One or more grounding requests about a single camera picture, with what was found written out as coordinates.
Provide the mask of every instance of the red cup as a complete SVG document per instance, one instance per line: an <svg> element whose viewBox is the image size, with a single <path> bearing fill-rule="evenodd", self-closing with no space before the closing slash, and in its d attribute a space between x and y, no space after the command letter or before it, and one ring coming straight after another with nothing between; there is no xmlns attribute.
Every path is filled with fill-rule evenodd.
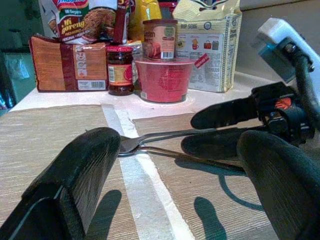
<svg viewBox="0 0 320 240"><path fill-rule="evenodd" d="M186 99L193 61L135 60L141 98L156 103L176 103Z"/></svg>

